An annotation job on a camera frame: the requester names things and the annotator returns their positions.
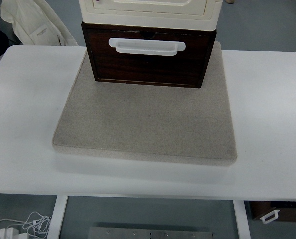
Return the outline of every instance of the white handle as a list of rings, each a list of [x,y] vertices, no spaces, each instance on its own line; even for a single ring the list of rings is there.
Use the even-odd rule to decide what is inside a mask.
[[[264,215],[263,217],[261,217],[260,220],[262,220],[263,224],[270,223],[270,222],[272,222],[272,221],[274,221],[274,220],[276,220],[276,219],[279,218],[278,212],[279,212],[279,210],[274,210],[274,211],[272,211],[272,212]],[[266,219],[268,217],[272,216],[273,214],[274,214],[274,217],[266,221]]]
[[[110,38],[108,43],[120,53],[156,56],[174,56],[186,48],[186,44],[180,41]]]

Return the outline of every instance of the metal plate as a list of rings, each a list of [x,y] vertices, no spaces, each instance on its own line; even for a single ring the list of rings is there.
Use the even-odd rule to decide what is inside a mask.
[[[88,239],[213,239],[209,232],[91,227]]]

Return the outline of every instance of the white table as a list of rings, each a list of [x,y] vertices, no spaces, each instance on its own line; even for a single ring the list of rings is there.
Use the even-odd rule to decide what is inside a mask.
[[[296,201],[296,53],[223,51],[238,158],[219,167],[56,152],[85,51],[13,46],[4,55],[0,193]]]

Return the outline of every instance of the beige mat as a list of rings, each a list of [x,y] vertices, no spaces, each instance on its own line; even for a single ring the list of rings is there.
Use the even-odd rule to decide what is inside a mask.
[[[229,165],[237,157],[221,46],[201,89],[95,82],[88,56],[53,139],[60,152]]]

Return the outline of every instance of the wooden box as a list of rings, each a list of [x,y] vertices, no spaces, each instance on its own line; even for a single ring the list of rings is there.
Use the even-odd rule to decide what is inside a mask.
[[[96,81],[200,88],[216,31],[82,23]],[[173,56],[120,53],[111,38],[183,42]]]
[[[296,202],[250,201],[250,208],[254,220],[277,209],[279,210],[277,221],[296,222]]]

